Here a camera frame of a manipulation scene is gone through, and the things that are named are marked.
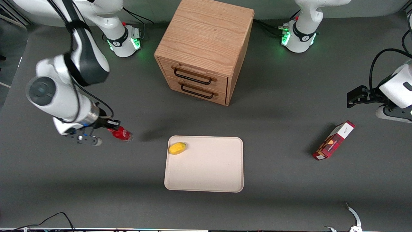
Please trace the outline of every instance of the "yellow fruit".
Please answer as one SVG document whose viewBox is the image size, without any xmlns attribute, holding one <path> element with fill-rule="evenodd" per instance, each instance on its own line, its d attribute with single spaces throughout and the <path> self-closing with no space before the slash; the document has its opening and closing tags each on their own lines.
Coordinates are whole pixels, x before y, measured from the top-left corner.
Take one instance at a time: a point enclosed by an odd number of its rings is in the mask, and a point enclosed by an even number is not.
<svg viewBox="0 0 412 232">
<path fill-rule="evenodd" d="M 186 144 L 183 142 L 177 142 L 169 147 L 169 152 L 172 155 L 182 153 L 186 149 Z"/>
</svg>

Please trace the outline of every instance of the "gray table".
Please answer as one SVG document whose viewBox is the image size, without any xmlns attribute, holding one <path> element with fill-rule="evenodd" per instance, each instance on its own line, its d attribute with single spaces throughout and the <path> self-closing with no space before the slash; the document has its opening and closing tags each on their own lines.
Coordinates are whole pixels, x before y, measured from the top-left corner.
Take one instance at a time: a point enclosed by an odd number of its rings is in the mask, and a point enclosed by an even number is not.
<svg viewBox="0 0 412 232">
<path fill-rule="evenodd" d="M 31 29 L 0 114 L 0 227 L 38 223 L 64 211 L 76 227 L 348 230 L 354 219 L 344 208 L 347 200 L 364 230 L 410 230 L 411 125 L 376 118 L 377 104 L 346 109 L 346 93 L 367 84 L 373 57 L 400 48 L 404 16 L 326 19 L 304 54 L 288 52 L 254 25 L 229 107 L 168 88 L 153 58 L 165 29 L 148 27 L 143 49 L 125 59 L 92 29 L 111 73 L 87 89 L 110 104 L 135 136 L 126 144 L 101 129 L 95 132 L 104 139 L 100 147 L 59 136 L 51 116 L 26 99 L 35 64 L 69 46 L 64 28 Z M 383 55 L 374 83 L 405 61 Z M 356 128 L 332 158 L 313 159 L 311 153 L 346 120 Z M 242 138 L 243 191 L 167 190 L 172 135 Z M 55 218 L 44 226 L 68 224 Z"/>
</svg>

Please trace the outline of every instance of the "black drawer handle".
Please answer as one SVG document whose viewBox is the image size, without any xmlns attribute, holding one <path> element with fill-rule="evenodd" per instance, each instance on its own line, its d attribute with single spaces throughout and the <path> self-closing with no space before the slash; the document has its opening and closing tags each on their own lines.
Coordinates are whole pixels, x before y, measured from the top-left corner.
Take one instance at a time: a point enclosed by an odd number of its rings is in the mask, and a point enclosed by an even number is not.
<svg viewBox="0 0 412 232">
<path fill-rule="evenodd" d="M 197 93 L 197 92 L 193 92 L 193 91 L 190 91 L 190 90 L 185 90 L 185 89 L 183 88 L 184 86 L 185 86 L 185 85 L 182 84 L 182 86 L 180 87 L 183 92 L 188 92 L 188 93 L 194 94 L 194 95 L 199 96 L 199 97 L 204 97 L 204 98 L 207 98 L 207 99 L 212 99 L 212 97 L 213 97 L 213 95 L 214 95 L 214 93 L 212 93 L 212 95 L 206 96 L 206 95 L 203 95 L 203 94 L 200 94 L 200 93 Z"/>
<path fill-rule="evenodd" d="M 176 73 L 177 71 L 178 71 L 178 69 L 175 69 L 175 71 L 174 71 L 175 76 L 177 76 L 177 77 L 180 77 L 180 78 L 183 78 L 183 79 L 186 79 L 186 80 L 191 80 L 191 81 L 203 84 L 203 85 L 210 85 L 210 83 L 212 83 L 212 78 L 210 78 L 208 82 L 204 82 L 204 81 L 201 81 L 201 80 L 196 80 L 196 79 L 190 78 L 188 76 L 183 76 L 183 75 L 177 74 Z"/>
</svg>

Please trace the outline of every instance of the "cabinet top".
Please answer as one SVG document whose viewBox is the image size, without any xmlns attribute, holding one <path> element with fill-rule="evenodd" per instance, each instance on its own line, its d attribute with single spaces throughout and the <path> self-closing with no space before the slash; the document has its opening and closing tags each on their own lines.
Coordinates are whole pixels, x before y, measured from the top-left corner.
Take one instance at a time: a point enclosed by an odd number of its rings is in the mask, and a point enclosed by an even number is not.
<svg viewBox="0 0 412 232">
<path fill-rule="evenodd" d="M 182 0 L 154 55 L 231 76 L 254 14 L 213 0 Z"/>
</svg>

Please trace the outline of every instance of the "cardboard box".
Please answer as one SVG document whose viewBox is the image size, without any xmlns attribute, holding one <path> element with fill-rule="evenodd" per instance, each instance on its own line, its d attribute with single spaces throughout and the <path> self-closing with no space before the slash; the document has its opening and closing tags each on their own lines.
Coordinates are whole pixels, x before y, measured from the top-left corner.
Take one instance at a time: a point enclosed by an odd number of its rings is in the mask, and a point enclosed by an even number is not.
<svg viewBox="0 0 412 232">
<path fill-rule="evenodd" d="M 338 125 L 312 156 L 317 160 L 329 158 L 354 128 L 350 121 Z"/>
</svg>

